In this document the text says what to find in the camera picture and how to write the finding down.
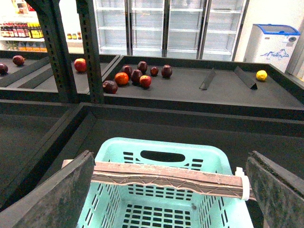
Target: orange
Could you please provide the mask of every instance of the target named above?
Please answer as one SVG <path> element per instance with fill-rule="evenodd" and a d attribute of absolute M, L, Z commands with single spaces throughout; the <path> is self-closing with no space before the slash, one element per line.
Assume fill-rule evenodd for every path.
<path fill-rule="evenodd" d="M 124 85 L 128 84 L 129 77 L 125 72 L 118 73 L 115 75 L 115 82 L 119 86 L 124 86 Z"/>

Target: glass door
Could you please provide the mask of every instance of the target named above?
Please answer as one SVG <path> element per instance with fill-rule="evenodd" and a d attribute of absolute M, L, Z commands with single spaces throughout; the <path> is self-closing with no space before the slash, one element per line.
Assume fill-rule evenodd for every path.
<path fill-rule="evenodd" d="M 127 55 L 125 1 L 95 0 L 100 54 Z"/>
<path fill-rule="evenodd" d="M 245 0 L 212 0 L 202 59 L 231 61 Z"/>
<path fill-rule="evenodd" d="M 167 57 L 197 58 L 205 0 L 171 0 Z"/>
<path fill-rule="evenodd" d="M 134 56 L 162 56 L 164 0 L 131 0 Z"/>

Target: red apple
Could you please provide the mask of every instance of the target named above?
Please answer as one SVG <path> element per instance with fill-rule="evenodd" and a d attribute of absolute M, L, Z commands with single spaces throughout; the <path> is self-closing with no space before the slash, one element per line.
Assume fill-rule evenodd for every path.
<path fill-rule="evenodd" d="M 78 58 L 74 62 L 74 67 L 78 72 L 85 72 L 86 71 L 86 61 L 84 58 Z"/>
<path fill-rule="evenodd" d="M 118 85 L 115 81 L 105 81 L 103 83 L 103 89 L 107 94 L 116 94 Z"/>
<path fill-rule="evenodd" d="M 161 70 L 161 75 L 164 78 L 170 78 L 172 75 L 172 68 L 170 65 L 164 65 Z"/>
<path fill-rule="evenodd" d="M 0 63 L 0 74 L 4 75 L 8 72 L 9 68 L 4 63 Z"/>
<path fill-rule="evenodd" d="M 22 66 L 24 64 L 25 58 L 22 56 L 14 56 L 13 63 L 17 66 Z"/>
<path fill-rule="evenodd" d="M 141 76 L 143 76 L 143 74 L 140 70 L 134 70 L 131 75 L 131 81 L 138 84 Z"/>
<path fill-rule="evenodd" d="M 145 74 L 148 69 L 148 64 L 145 61 L 140 61 L 137 65 L 137 69 L 139 69 L 142 74 Z"/>
<path fill-rule="evenodd" d="M 157 76 L 158 74 L 158 68 L 157 67 L 152 67 L 151 70 L 150 70 L 150 73 L 151 73 L 151 76 Z"/>
<path fill-rule="evenodd" d="M 139 79 L 139 83 L 143 88 L 149 88 L 149 86 L 151 85 L 151 77 L 147 75 L 141 76 L 141 78 Z"/>
<path fill-rule="evenodd" d="M 132 71 L 132 67 L 129 65 L 125 65 L 122 68 L 122 72 L 125 72 L 128 75 L 129 79 L 131 78 Z"/>

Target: lemon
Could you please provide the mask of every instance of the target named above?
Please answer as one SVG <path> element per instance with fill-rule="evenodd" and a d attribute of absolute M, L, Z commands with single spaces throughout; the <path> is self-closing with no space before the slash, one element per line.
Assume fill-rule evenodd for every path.
<path fill-rule="evenodd" d="M 259 81 L 265 81 L 266 78 L 267 78 L 267 73 L 266 73 L 266 71 L 264 71 L 264 70 L 259 70 L 259 71 L 256 73 L 256 78 L 257 78 L 257 80 L 259 80 Z"/>

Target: white wall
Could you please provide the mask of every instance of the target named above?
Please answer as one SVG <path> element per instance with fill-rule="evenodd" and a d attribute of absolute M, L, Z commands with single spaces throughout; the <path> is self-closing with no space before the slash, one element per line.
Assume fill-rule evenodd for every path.
<path fill-rule="evenodd" d="M 235 61 L 243 61 L 253 24 L 281 24 L 300 29 L 304 0 L 249 0 Z"/>

